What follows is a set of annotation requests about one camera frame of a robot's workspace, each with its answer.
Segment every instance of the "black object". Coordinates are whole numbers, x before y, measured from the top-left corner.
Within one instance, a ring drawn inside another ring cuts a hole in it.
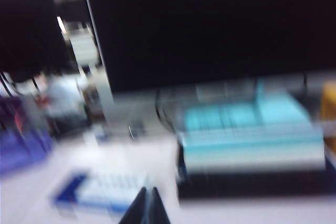
[[[177,178],[180,200],[219,197],[336,195],[336,170],[326,159],[324,171],[221,174],[188,173],[180,147]]]
[[[68,67],[53,0],[0,0],[0,70],[14,82]]]
[[[336,67],[336,0],[88,0],[113,92]]]
[[[149,197],[142,187],[119,224],[170,224],[157,190],[154,187]]]
[[[148,213],[148,224],[170,224],[160,194],[156,187],[152,190],[152,201]]]
[[[119,224],[144,224],[146,192],[147,189],[142,187]]]

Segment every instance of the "cable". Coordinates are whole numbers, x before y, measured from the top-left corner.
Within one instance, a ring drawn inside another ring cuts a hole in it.
[[[6,85],[5,81],[4,81],[4,79],[2,78],[2,74],[0,74],[0,81],[1,81],[2,85],[4,86],[4,88],[5,88],[6,92],[7,92],[7,94],[8,94],[10,97],[12,97],[13,95],[12,95],[12,93],[10,92],[10,90],[8,89],[8,87],[7,87],[7,85]]]
[[[165,121],[162,119],[159,109],[159,101],[160,101],[160,90],[157,90],[155,94],[155,112],[157,119],[159,119],[160,123],[170,132],[175,132],[173,124],[171,121],[168,120],[166,113],[163,111],[165,116]]]
[[[40,91],[34,77],[32,77],[32,81],[33,81],[33,84],[34,84],[35,88],[37,89],[37,91]]]
[[[3,80],[7,82],[8,85],[11,85],[11,87],[14,90],[15,93],[17,93],[19,95],[23,95],[21,92],[19,92],[17,90],[15,82],[10,83],[3,72],[0,72],[0,75],[2,76]]]

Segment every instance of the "white desk surface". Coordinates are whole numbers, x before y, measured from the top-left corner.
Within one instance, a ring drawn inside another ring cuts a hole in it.
[[[97,145],[94,136],[55,147],[38,165],[1,180],[1,224],[118,223],[107,212],[58,211],[52,196],[78,170],[110,167],[148,173],[162,197],[171,223],[336,223],[336,197],[209,199],[179,203],[175,184],[176,139],[157,135],[131,142],[113,137]]]

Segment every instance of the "purple object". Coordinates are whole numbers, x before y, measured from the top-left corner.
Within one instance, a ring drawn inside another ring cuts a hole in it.
[[[0,133],[0,174],[42,161],[51,151],[52,138],[46,131],[16,129]]]

